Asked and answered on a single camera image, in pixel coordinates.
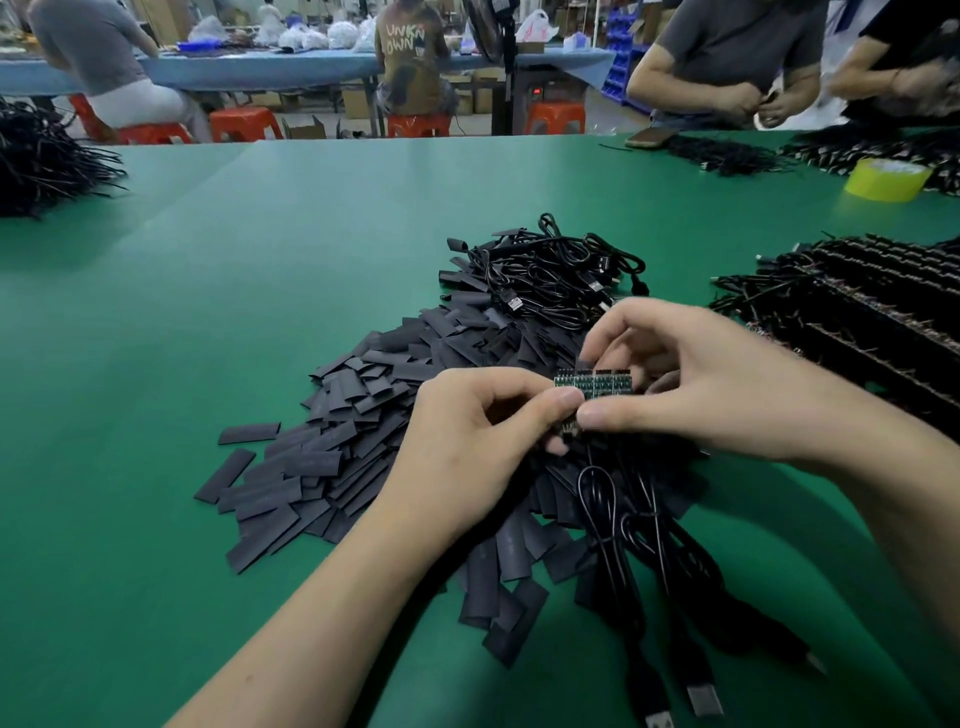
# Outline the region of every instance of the blue tray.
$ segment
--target blue tray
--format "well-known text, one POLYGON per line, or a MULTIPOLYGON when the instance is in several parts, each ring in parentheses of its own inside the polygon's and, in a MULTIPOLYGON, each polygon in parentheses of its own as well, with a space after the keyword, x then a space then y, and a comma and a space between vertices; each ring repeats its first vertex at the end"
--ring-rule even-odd
POLYGON ((189 53, 190 51, 212 51, 214 48, 219 48, 223 45, 223 41, 217 40, 216 38, 207 38, 206 40, 187 40, 182 43, 177 44, 177 50, 182 53, 189 53))

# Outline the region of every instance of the woman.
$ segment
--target woman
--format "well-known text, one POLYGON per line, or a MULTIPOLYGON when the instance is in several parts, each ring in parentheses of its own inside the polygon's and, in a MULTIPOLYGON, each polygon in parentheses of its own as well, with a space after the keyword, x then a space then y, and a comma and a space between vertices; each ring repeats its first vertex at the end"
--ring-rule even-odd
POLYGON ((159 49, 115 0, 34 0, 27 19, 43 57, 80 82, 105 124, 123 129, 179 122, 197 141, 213 141, 196 101, 147 78, 133 47, 150 58, 159 49))
POLYGON ((826 0, 684 0, 644 55, 627 94, 655 126, 771 129, 820 95, 826 0), (783 71, 782 93, 769 96, 783 71))

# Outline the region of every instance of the fingernail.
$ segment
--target fingernail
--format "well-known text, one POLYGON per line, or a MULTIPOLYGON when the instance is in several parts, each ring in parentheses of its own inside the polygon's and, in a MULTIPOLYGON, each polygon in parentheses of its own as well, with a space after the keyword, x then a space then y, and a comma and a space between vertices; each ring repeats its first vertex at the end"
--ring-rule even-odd
POLYGON ((558 387, 555 396, 567 409, 579 407, 584 402, 584 393, 576 387, 558 387))
POLYGON ((603 424, 603 403, 588 401, 577 410, 577 424, 583 429, 596 429, 603 424))

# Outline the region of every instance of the fan stand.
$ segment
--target fan stand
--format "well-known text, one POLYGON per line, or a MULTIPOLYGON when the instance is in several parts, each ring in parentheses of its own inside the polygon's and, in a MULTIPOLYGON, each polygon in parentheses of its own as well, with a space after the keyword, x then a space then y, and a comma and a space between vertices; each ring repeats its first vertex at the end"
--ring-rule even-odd
POLYGON ((503 29, 503 70, 506 86, 503 113, 507 117, 503 129, 507 136, 514 133, 514 95, 516 94, 516 22, 511 15, 501 23, 503 29))

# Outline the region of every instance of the hand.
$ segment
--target hand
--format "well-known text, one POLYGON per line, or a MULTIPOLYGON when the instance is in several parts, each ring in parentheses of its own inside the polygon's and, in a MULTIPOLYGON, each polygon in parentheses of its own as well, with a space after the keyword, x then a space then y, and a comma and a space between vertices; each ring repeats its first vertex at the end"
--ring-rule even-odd
POLYGON ((790 97, 785 93, 778 94, 772 101, 761 104, 756 113, 764 129, 774 129, 793 116, 790 97))
POLYGON ((895 96, 922 99, 938 88, 946 88, 951 79, 940 61, 932 61, 915 68, 903 68, 894 75, 890 90, 895 96))
POLYGON ((725 85, 716 89, 713 106, 716 110, 745 122, 763 103, 763 94, 753 84, 725 85))
POLYGON ((581 358, 641 384, 680 370, 679 388, 580 407, 583 429, 653 430, 754 457, 820 459, 886 402, 705 308, 634 298, 593 327, 581 358))
POLYGON ((448 369, 421 386, 375 504, 452 543, 496 505, 527 450, 583 401, 579 389, 524 369, 448 369))

